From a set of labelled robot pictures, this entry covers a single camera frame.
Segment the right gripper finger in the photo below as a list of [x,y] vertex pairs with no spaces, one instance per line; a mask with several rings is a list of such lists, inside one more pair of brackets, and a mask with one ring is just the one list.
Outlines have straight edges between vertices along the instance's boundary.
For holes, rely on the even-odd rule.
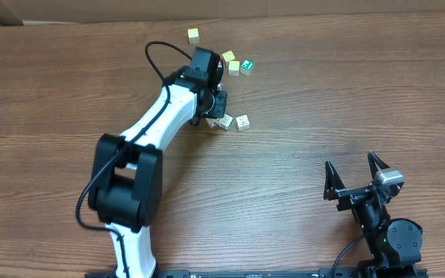
[[326,161],[325,167],[325,182],[324,182],[324,200],[334,200],[340,197],[340,194],[345,191],[345,186],[335,170],[331,161]]
[[370,151],[367,154],[367,157],[369,161],[371,176],[373,179],[375,179],[380,171],[389,169],[389,166],[374,151]]

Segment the white block row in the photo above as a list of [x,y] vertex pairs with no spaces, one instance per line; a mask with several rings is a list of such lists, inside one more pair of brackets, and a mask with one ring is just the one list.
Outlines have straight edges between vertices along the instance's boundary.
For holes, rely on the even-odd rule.
[[250,128],[250,121],[247,115],[242,115],[236,118],[236,126],[238,131],[248,130]]
[[229,131],[231,129],[231,126],[233,125],[233,122],[234,122],[234,118],[233,117],[231,117],[228,114],[224,114],[223,117],[219,118],[218,125],[222,129],[224,129],[226,131]]
[[206,118],[206,123],[210,128],[215,128],[219,126],[219,119]]

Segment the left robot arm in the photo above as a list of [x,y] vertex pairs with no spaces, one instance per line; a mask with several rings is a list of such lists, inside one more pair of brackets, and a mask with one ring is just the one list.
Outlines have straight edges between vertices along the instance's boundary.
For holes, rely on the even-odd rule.
[[224,72],[219,54],[196,48],[190,65],[161,77],[161,92],[146,114],[120,135],[97,142],[91,179],[79,197],[110,233],[117,260],[110,277],[153,277],[157,262],[150,226],[162,195],[163,154],[192,118],[219,119],[227,93],[218,88]]

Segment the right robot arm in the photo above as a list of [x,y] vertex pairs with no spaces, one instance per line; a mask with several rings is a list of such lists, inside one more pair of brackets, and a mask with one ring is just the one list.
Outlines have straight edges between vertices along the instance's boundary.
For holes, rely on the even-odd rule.
[[[337,210],[350,210],[362,234],[349,243],[337,256],[325,277],[427,277],[428,271],[417,269],[421,261],[423,229],[410,219],[393,219],[386,209],[404,184],[402,172],[388,166],[374,151],[368,153],[372,180],[361,188],[348,190],[330,161],[326,161],[325,200],[337,200]],[[365,240],[370,259],[362,260],[353,270],[340,269],[341,258],[355,245]]]

